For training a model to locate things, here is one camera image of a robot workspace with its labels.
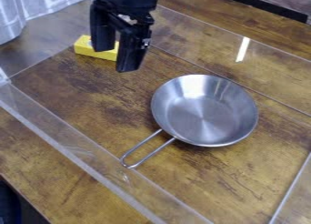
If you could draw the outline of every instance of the silver pan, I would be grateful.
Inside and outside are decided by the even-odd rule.
[[[244,89],[231,81],[205,75],[180,76],[155,92],[152,114],[161,127],[120,158],[136,168],[173,140],[200,147],[224,147],[244,139],[257,123],[257,108]],[[172,135],[151,154],[128,165],[125,157],[161,131]]]

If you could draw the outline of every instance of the stainless steel pan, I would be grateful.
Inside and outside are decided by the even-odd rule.
[[[180,76],[155,92],[152,114],[161,127],[120,158],[127,168],[136,168],[175,139],[200,147],[224,147],[244,139],[257,123],[257,108],[244,89],[231,81],[205,75]],[[125,157],[161,130],[172,135],[137,163],[128,165]]]

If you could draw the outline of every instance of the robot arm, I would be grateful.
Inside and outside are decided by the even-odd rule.
[[[157,0],[95,0],[91,6],[91,40],[96,52],[115,48],[115,31],[120,32],[116,71],[139,69],[151,43],[149,30],[155,20],[149,11]],[[136,23],[129,24],[119,15],[127,15]]]

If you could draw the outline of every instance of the wire handle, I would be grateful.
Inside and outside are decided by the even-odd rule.
[[[136,168],[153,154],[156,154],[176,138],[171,138],[153,152],[151,152],[139,162],[132,165],[128,165],[124,160],[125,157],[145,143],[148,142],[159,133],[161,129],[159,129],[145,140],[143,140],[120,158],[120,163],[125,168]]]

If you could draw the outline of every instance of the yellow sponge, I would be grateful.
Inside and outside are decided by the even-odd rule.
[[[115,49],[104,52],[95,52],[91,46],[91,37],[80,36],[75,41],[75,52],[85,56],[93,56],[105,60],[116,61],[119,42],[115,42]]]

